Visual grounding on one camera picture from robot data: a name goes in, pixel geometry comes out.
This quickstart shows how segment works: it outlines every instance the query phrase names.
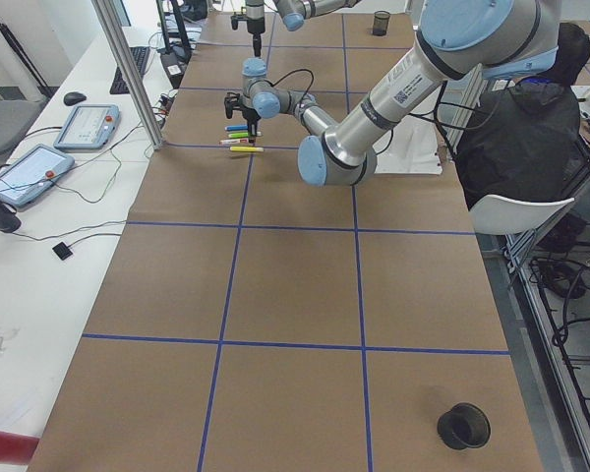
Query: white desk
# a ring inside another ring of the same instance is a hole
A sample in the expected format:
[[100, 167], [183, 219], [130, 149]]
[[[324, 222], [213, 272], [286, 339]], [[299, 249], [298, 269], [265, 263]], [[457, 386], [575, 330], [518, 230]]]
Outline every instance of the white desk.
[[[146, 45], [152, 34], [148, 30], [126, 29], [130, 45]], [[151, 103], [156, 103], [161, 93], [170, 91], [170, 83], [153, 50], [149, 62], [144, 85]], [[113, 143], [122, 139], [140, 123], [140, 118], [128, 94], [109, 95], [115, 68], [106, 38], [101, 35], [30, 130], [63, 125], [71, 110], [63, 104], [63, 96], [77, 90], [88, 97], [84, 104], [119, 106], [121, 121]], [[12, 157], [19, 157], [38, 143], [52, 145], [56, 136], [57, 132], [52, 131], [33, 135], [19, 145]], [[114, 150], [122, 167], [100, 203], [90, 205], [73, 193], [51, 189], [18, 213], [22, 221], [18, 232], [43, 237], [124, 220], [140, 188], [151, 151], [144, 129], [136, 130]], [[96, 155], [73, 154], [77, 164]], [[69, 173], [59, 185], [96, 200], [117, 166], [118, 162], [107, 153]], [[87, 239], [76, 245], [74, 255], [63, 262], [51, 248], [60, 241], [71, 244], [89, 234], [120, 233], [122, 229], [122, 224], [116, 224], [43, 242], [0, 233], [0, 335], [4, 336], [0, 352], [0, 430], [41, 435], [118, 238]], [[24, 469], [0, 465], [0, 472]]]

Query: blue tape grid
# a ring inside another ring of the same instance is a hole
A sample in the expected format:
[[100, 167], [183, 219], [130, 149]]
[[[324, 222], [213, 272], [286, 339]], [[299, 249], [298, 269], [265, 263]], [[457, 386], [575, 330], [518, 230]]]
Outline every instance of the blue tape grid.
[[[270, 40], [267, 47], [266, 62], [270, 60], [270, 53], [274, 47], [295, 47], [295, 46], [273, 46], [273, 31], [275, 31], [275, 19], [273, 16], [273, 29], [271, 31]], [[341, 16], [342, 23], [342, 39], [343, 45], [341, 47], [335, 47], [343, 50], [344, 56], [344, 74], [345, 74], [345, 91], [329, 91], [332, 93], [345, 93], [347, 100], [347, 111], [350, 110], [349, 95], [349, 75], [348, 75], [348, 55], [345, 38], [345, 21], [344, 16]], [[365, 47], [350, 47], [350, 49], [367, 49]], [[406, 48], [386, 48], [393, 50], [407, 50]], [[180, 89], [210, 89], [210, 90], [221, 90], [221, 88], [180, 88]], [[202, 145], [187, 145], [187, 144], [168, 144], [169, 146], [178, 148], [221, 148], [221, 146], [202, 146]], [[295, 149], [295, 147], [266, 147], [266, 148], [284, 148], [284, 149]], [[197, 463], [197, 471], [202, 472], [204, 461], [206, 457], [207, 439], [209, 436], [209, 426], [211, 420], [211, 412], [214, 402], [214, 395], [216, 392], [216, 386], [218, 381], [218, 371], [220, 367], [220, 359], [223, 346], [249, 346], [258, 348], [285, 348], [285, 349], [321, 349], [321, 350], [343, 350], [343, 351], [357, 351], [361, 352], [362, 371], [363, 371], [363, 396], [364, 396], [364, 415], [365, 415], [365, 427], [366, 427], [366, 447], [367, 447], [367, 461], [368, 461], [368, 472], [374, 472], [374, 453], [372, 446], [372, 426], [371, 426], [371, 414], [370, 414], [370, 397], [369, 397], [369, 380], [368, 380], [368, 367], [367, 367], [367, 355], [369, 352], [396, 352], [396, 353], [422, 353], [422, 354], [446, 354], [446, 355], [473, 355], [473, 356], [509, 356], [507, 350], [477, 350], [477, 349], [439, 349], [439, 348], [427, 348], [427, 347], [393, 347], [393, 346], [368, 346], [366, 344], [366, 325], [365, 325], [365, 309], [363, 303], [363, 286], [361, 277], [361, 256], [360, 256], [360, 233], [396, 233], [396, 234], [422, 234], [422, 235], [452, 235], [452, 236], [474, 236], [473, 232], [462, 232], [462, 231], [431, 231], [431, 230], [398, 230], [398, 229], [366, 229], [360, 228], [358, 224], [358, 212], [357, 212], [357, 191], [352, 188], [352, 204], [353, 204], [353, 228], [320, 228], [320, 227], [289, 227], [289, 226], [261, 226], [261, 225], [245, 225], [243, 224], [245, 207], [247, 204], [247, 197], [249, 192], [249, 185], [251, 181], [251, 175], [254, 165], [254, 156], [251, 155], [249, 166], [247, 170], [247, 177], [245, 181], [245, 189], [243, 193], [243, 201], [241, 203], [241, 210], [239, 215], [238, 224], [209, 224], [209, 223], [178, 223], [178, 222], [152, 222], [152, 221], [128, 221], [131, 225], [157, 225], [157, 226], [191, 226], [191, 227], [212, 227], [212, 228], [236, 228], [236, 241], [234, 251], [232, 255], [232, 263], [229, 274], [229, 280], [227, 285], [227, 292], [225, 297], [225, 303], [223, 307], [223, 315], [220, 327], [220, 333], [218, 339], [192, 339], [192, 338], [178, 338], [178, 337], [150, 337], [150, 336], [131, 336], [131, 335], [113, 335], [113, 334], [98, 334], [98, 333], [84, 333], [83, 338], [87, 339], [102, 339], [102, 340], [116, 340], [116, 341], [139, 341], [139, 342], [163, 342], [163, 343], [185, 343], [185, 344], [196, 344], [196, 345], [214, 345], [216, 346], [216, 356], [214, 360], [214, 366], [212, 371], [212, 379], [210, 384], [210, 392], [207, 402], [206, 420], [204, 424], [204, 432], [202, 436], [202, 444]], [[227, 317], [229, 312], [229, 303], [232, 292], [232, 285], [236, 272], [236, 264], [238, 259], [238, 251], [240, 245], [240, 238], [243, 230], [253, 229], [269, 229], [269, 230], [289, 230], [289, 231], [340, 231], [340, 232], [353, 232], [354, 233], [354, 246], [355, 246], [355, 264], [357, 272], [357, 286], [358, 286], [358, 303], [359, 303], [359, 317], [360, 317], [360, 345], [332, 345], [332, 344], [306, 344], [306, 343], [283, 343], [283, 342], [256, 342], [256, 341], [242, 341], [242, 340], [226, 340], [224, 339]]]

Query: blue marker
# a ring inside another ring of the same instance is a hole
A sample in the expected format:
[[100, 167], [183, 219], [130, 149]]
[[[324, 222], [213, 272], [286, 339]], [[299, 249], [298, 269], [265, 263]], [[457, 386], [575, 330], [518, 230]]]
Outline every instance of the blue marker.
[[225, 131], [247, 131], [247, 125], [226, 126]]

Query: robot arm label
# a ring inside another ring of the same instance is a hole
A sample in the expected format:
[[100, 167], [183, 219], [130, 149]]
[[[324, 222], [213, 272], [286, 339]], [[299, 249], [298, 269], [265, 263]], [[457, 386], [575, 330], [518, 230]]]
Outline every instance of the robot arm label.
[[414, 69], [412, 66], [413, 56], [407, 54], [386, 75], [389, 94], [403, 108], [413, 108], [411, 105], [416, 100], [421, 101], [424, 93], [434, 84], [419, 69]]

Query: metal pole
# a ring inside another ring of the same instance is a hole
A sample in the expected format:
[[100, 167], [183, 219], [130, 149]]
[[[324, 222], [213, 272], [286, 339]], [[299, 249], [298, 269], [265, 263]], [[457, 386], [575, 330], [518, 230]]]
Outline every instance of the metal pole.
[[153, 116], [150, 102], [148, 101], [147, 91], [142, 84], [142, 77], [138, 72], [127, 38], [122, 32], [122, 27], [118, 20], [118, 15], [113, 6], [112, 0], [91, 0], [91, 3], [98, 15], [98, 20], [102, 26], [111, 52], [116, 59], [116, 63], [122, 72], [122, 77], [127, 83], [131, 98], [142, 119], [142, 123], [147, 130], [148, 137], [153, 144], [154, 149], [160, 149], [163, 144], [163, 137], [159, 125]]

